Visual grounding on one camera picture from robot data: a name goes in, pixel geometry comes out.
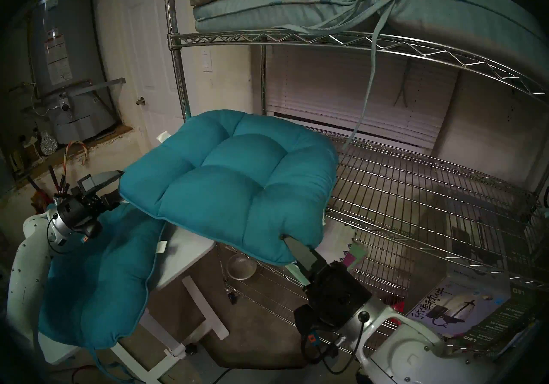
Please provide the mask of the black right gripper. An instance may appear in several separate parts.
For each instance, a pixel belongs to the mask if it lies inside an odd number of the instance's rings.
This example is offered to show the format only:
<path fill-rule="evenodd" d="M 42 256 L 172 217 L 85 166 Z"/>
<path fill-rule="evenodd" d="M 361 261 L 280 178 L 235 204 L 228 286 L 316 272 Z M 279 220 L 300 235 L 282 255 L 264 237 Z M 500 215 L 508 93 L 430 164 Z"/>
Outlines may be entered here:
<path fill-rule="evenodd" d="M 294 310 L 294 320 L 301 335 L 312 331 L 339 331 L 371 298 L 372 293 L 354 278 L 340 262 L 327 263 L 314 249 L 288 235 L 281 235 L 308 278 L 304 292 L 308 303 Z"/>

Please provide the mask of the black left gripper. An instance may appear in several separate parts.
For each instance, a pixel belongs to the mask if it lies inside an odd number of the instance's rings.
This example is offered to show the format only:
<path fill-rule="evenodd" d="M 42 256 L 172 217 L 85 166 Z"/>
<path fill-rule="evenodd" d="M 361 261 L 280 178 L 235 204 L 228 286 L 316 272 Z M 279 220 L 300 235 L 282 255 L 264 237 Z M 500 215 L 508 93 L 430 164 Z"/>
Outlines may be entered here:
<path fill-rule="evenodd" d="M 56 205 L 55 230 L 63 239 L 78 233 L 89 239 L 97 237 L 102 230 L 99 215 L 112 211 L 123 201 L 119 191 L 96 196 L 97 192 L 119 180 L 123 171 L 106 171 L 87 175 L 77 181 L 76 195 L 61 200 Z"/>

